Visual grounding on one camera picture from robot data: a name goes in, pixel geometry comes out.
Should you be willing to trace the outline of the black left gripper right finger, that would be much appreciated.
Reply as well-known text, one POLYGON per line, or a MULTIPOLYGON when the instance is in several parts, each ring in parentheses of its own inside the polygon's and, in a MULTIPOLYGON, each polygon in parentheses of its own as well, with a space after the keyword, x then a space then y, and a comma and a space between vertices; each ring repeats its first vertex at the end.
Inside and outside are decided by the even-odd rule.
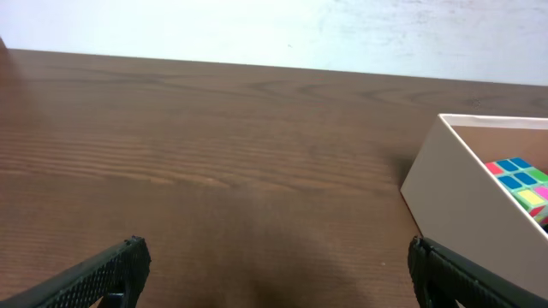
POLYGON ((412 238, 408 269, 420 308, 547 306, 546 299, 428 238, 412 238))

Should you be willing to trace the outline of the white cardboard box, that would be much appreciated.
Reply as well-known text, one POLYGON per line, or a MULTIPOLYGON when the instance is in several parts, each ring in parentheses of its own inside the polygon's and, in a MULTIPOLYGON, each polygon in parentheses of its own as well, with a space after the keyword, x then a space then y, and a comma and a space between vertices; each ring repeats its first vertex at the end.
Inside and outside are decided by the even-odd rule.
POLYGON ((547 170, 547 120, 440 114, 401 194, 427 238, 547 296, 547 233, 486 165, 520 157, 547 170))

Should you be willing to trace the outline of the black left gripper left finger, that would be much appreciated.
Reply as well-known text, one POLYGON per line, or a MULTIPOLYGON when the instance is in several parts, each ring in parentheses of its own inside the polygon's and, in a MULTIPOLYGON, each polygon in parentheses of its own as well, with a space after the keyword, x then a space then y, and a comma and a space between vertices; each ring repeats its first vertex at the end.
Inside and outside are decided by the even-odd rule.
POLYGON ((3 300, 1 306, 135 307, 149 276, 151 261, 146 241, 133 236, 3 300))

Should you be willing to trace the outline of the colourful puzzle cube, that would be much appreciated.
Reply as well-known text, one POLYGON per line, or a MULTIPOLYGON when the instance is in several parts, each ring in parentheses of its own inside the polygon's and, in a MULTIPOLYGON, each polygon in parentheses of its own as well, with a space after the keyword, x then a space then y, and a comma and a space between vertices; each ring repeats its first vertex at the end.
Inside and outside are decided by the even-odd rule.
POLYGON ((520 157, 486 163, 491 174, 542 228, 547 227, 547 174, 520 157))

